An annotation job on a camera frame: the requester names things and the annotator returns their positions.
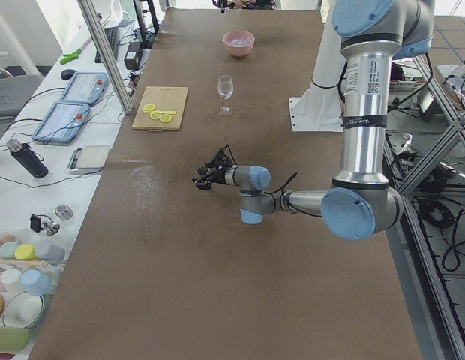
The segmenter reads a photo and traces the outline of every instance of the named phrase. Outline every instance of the wine glass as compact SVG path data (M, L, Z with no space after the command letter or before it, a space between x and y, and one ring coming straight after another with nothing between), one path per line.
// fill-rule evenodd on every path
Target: wine glass
M217 92L224 99L223 106L220 108L221 115L229 115L231 106L227 105L227 99L233 96L234 85L233 79L229 75L219 76L217 81Z

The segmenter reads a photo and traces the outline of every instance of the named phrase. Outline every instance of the white table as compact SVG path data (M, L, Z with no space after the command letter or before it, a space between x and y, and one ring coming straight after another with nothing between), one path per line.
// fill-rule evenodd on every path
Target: white table
M131 32L133 29L132 25L120 28L121 36L124 36L127 32ZM88 29L83 28L64 52L72 53L84 43L88 36ZM121 43L126 43L131 39L132 37L127 37ZM123 61L127 48L128 45L120 46L117 58L118 68L123 78L130 73L125 68ZM62 80L60 75L67 68L77 71L105 71L102 63L94 63L95 53L95 45L91 42L82 51L78 60L61 65L59 63L60 59L58 59L35 94L47 89L65 87L68 84L68 80ZM143 62L147 59L147 55L148 53L145 52ZM42 119L52 104L59 99L61 93L62 91L51 91L37 96L24 107L17 119ZM98 115L81 130L72 143L67 145L43 145L40 142L33 142L30 144L33 151L44 157L44 164L49 170L47 176L40 179L33 178L11 157L9 151L0 152L0 176L31 186L47 185L77 176L67 171L67 165L73 150L84 146L113 147L121 120L124 116L111 84L107 86L100 100L102 101L91 109L89 117L96 113ZM37 126L38 122L36 121L21 121L13 124L0 140L0 146L4 146L14 134L16 134L14 137L20 142L30 143L30 136L17 133L31 135ZM101 173L99 172L95 175L87 175L82 178L35 189L14 184L0 178L0 234L17 234L24 242L28 242L27 238L29 234L31 236L34 235L32 230L29 229L29 218L31 215L40 214L44 211L53 212L57 205L66 204L73 209L74 216L68 222L63 222L62 225L70 233L72 243L74 243L100 177ZM14 356L14 359L27 359L34 345L34 340L35 338L33 337L30 344L22 352Z

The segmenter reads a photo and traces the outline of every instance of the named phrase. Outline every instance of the bowl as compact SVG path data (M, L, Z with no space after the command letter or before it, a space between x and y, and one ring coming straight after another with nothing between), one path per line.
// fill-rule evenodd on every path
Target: bowl
M2 321L6 326L31 328L36 325L43 310L42 296L32 296L22 292L7 304Z
M235 58L242 58L251 52L256 38L250 32L234 30L223 36L223 44L229 54Z

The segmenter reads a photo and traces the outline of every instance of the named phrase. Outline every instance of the qr code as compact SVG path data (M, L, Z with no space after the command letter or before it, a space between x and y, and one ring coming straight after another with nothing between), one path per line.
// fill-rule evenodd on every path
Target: qr code
M377 94L380 92L380 84L377 82L369 82L369 86L367 88L368 94Z

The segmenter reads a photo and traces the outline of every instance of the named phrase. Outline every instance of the pink bowl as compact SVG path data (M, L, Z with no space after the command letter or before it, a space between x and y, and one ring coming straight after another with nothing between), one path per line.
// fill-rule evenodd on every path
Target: pink bowl
M230 31L223 36L224 46L229 54L236 58L241 58L250 53L255 40L254 35L242 30Z

